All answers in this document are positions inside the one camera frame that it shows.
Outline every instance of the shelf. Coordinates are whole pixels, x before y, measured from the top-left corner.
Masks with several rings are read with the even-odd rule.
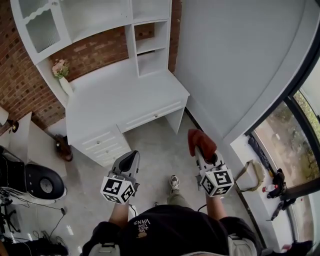
[[[155,22],[154,37],[137,40],[135,44],[137,54],[166,48],[168,46],[168,22]]]
[[[132,0],[134,23],[165,20],[170,16],[169,0]]]
[[[132,22],[128,0],[64,0],[61,8],[73,43]]]
[[[137,56],[139,76],[145,76],[166,69],[167,49],[158,49]]]

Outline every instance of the white vase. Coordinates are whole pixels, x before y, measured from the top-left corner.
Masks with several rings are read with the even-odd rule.
[[[65,77],[60,78],[59,82],[66,94],[68,94],[69,96],[74,94],[74,91],[72,90],[70,83]]]

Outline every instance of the sneaker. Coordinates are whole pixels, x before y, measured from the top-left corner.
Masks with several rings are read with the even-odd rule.
[[[179,190],[180,181],[176,175],[172,175],[169,181],[171,185],[171,192],[174,190]]]

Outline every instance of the leg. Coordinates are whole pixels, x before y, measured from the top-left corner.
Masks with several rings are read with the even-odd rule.
[[[175,175],[172,175],[169,183],[172,189],[171,189],[171,195],[166,200],[167,204],[191,208],[190,205],[185,200],[185,198],[180,194],[180,191],[179,191],[180,182],[178,177]]]
[[[191,208],[186,199],[180,194],[180,191],[176,189],[172,191],[171,195],[167,198],[166,202],[168,205],[176,205]]]

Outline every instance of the text print on shirt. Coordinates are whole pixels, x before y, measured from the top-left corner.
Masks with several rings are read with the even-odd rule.
[[[146,219],[136,220],[134,225],[138,225],[138,237],[137,238],[144,238],[147,236],[147,230],[149,229],[148,224],[150,225],[150,221]]]

